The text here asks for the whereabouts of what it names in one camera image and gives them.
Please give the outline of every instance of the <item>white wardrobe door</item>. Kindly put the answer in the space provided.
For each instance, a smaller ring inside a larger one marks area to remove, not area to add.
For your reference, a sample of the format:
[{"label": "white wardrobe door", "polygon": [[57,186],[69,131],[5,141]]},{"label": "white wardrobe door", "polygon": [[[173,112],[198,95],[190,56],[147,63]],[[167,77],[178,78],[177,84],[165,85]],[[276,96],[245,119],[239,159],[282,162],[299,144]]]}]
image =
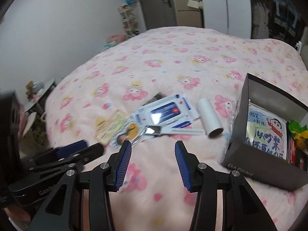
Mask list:
[{"label": "white wardrobe door", "polygon": [[251,38],[250,0],[227,0],[229,31],[228,34],[240,38]]},{"label": "white wardrobe door", "polygon": [[226,0],[203,0],[203,14],[206,28],[228,34]]}]

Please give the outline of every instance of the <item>door handle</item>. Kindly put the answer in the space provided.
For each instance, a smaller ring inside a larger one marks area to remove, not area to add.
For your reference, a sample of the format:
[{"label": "door handle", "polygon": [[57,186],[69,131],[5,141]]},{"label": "door handle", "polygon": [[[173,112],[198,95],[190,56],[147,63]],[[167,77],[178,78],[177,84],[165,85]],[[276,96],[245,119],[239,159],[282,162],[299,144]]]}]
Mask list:
[{"label": "door handle", "polygon": [[169,7],[172,8],[171,0],[168,0],[167,2],[163,2],[163,4],[169,4]]}]

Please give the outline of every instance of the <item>cardboard box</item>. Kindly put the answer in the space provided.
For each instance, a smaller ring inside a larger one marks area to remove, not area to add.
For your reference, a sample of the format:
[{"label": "cardboard box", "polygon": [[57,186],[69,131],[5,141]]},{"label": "cardboard box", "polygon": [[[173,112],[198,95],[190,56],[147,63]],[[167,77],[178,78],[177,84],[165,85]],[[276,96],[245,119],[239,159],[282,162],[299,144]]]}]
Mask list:
[{"label": "cardboard box", "polygon": [[188,0],[174,0],[174,6],[176,11],[200,11],[199,8],[192,8],[187,6]]},{"label": "cardboard box", "polygon": [[253,146],[245,144],[249,99],[252,103],[290,122],[302,126],[308,124],[308,107],[286,91],[247,74],[238,102],[238,114],[234,120],[233,133],[222,163],[244,176],[294,191],[308,183],[308,173]]},{"label": "cardboard box", "polygon": [[202,28],[200,11],[176,11],[177,25]]}]

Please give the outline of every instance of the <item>white shelf unit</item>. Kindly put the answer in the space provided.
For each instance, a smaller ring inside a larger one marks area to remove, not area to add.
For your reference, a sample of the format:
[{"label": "white shelf unit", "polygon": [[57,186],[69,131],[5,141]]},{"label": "white shelf unit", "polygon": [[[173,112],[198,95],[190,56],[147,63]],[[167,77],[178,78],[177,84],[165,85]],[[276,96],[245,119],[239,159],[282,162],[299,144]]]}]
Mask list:
[{"label": "white shelf unit", "polygon": [[139,34],[138,22],[133,10],[133,8],[118,8],[118,12],[122,16],[124,31],[129,37]]}]

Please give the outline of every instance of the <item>dark gray box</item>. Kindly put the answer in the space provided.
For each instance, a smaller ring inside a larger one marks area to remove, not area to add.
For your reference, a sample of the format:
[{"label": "dark gray box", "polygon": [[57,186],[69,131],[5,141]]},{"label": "dark gray box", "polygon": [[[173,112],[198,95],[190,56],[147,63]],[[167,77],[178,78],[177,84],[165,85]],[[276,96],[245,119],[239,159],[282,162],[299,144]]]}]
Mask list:
[{"label": "dark gray box", "polygon": [[294,191],[308,183],[308,173],[285,160],[245,144],[249,99],[252,103],[290,122],[308,124],[308,107],[286,91],[247,74],[238,101],[238,114],[230,143],[222,162],[226,168],[238,170],[244,176]]}]

